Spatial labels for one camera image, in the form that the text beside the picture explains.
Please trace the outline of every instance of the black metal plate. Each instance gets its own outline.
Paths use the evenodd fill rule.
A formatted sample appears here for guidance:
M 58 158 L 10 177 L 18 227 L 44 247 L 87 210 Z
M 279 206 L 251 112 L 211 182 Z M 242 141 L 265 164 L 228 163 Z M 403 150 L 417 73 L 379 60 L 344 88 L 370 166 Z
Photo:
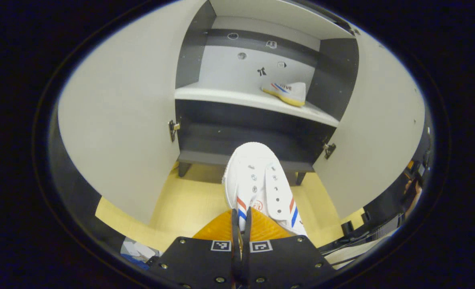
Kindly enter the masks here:
M 250 243 L 248 276 L 251 289 L 303 288 L 315 279 L 331 278 L 334 273 L 307 236 Z
M 186 284 L 193 289 L 231 288 L 232 243 L 227 242 L 221 246 L 210 240 L 178 237 L 149 271 L 178 283 L 179 287 Z M 216 282 L 217 277 L 225 278 L 225 282 Z

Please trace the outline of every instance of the blue object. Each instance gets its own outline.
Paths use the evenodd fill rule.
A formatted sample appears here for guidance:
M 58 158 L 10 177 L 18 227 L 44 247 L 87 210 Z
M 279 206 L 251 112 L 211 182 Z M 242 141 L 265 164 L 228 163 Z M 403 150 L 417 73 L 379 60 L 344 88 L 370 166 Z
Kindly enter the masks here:
M 137 265 L 138 267 L 140 267 L 141 269 L 144 269 L 144 270 L 148 270 L 148 265 L 146 265 L 143 261 L 140 261 L 140 260 L 136 260 L 135 258 L 133 258 L 131 255 L 128 255 L 128 254 L 122 254 L 122 256 L 124 256 L 127 260 L 129 260 L 132 264 L 134 265 Z

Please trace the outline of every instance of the shoe on shelf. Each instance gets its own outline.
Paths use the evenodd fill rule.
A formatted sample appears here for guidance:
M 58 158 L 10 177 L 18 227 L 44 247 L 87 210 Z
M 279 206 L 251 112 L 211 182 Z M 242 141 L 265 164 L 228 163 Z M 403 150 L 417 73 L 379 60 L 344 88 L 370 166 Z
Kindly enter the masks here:
M 292 106 L 303 106 L 305 104 L 305 83 L 295 82 L 291 84 L 283 84 L 276 82 L 268 82 L 263 84 L 262 90 L 280 98 L 286 104 Z

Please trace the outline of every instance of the yellow floor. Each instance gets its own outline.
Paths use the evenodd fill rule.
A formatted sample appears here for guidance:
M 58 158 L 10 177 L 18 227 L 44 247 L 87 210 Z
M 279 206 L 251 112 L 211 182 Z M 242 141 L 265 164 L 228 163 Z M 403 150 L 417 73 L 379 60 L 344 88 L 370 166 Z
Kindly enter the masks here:
M 184 177 L 173 169 L 164 184 L 148 224 L 128 216 L 103 197 L 97 216 L 109 227 L 149 247 L 165 251 L 178 236 L 192 237 L 213 218 L 228 210 L 221 177 L 225 168 L 192 165 Z M 296 175 L 287 174 L 299 214 L 308 237 L 316 247 L 343 236 L 341 224 L 363 225 L 361 208 L 340 220 L 333 203 L 315 173 L 307 173 L 302 185 Z

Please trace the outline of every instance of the yellow sole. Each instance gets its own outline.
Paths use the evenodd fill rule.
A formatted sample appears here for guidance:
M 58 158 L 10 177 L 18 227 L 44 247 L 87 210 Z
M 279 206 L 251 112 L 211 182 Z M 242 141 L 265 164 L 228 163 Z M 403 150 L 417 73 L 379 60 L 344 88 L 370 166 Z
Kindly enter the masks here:
M 282 95 L 280 95 L 280 94 L 278 94 L 274 91 L 265 90 L 264 88 L 263 88 L 263 91 L 265 93 L 268 93 L 268 94 L 271 94 L 271 95 L 274 95 L 274 96 L 280 98 L 280 100 L 284 101 L 286 104 L 291 104 L 292 106 L 298 106 L 298 107 L 305 105 L 305 101 L 298 101 L 298 100 L 290 99 L 290 98 L 284 97 L 284 96 L 282 96 Z

